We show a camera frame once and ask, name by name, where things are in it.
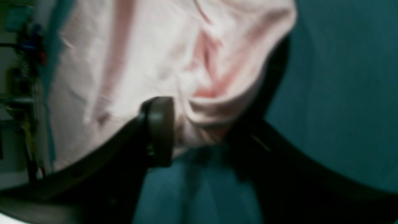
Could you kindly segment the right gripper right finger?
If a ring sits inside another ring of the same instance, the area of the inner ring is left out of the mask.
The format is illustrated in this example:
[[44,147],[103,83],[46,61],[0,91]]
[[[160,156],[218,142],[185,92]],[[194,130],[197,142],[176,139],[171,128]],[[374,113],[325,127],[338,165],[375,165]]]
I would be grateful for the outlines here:
[[237,123],[230,158],[249,179],[267,224],[393,224],[397,193],[375,190],[310,159],[262,120]]

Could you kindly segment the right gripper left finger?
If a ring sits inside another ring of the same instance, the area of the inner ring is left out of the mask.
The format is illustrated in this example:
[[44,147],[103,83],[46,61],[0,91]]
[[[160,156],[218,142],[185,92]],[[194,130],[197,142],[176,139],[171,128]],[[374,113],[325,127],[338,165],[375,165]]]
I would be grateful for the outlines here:
[[145,101],[136,118],[77,163],[1,191],[2,224],[129,224],[146,172],[169,167],[174,101]]

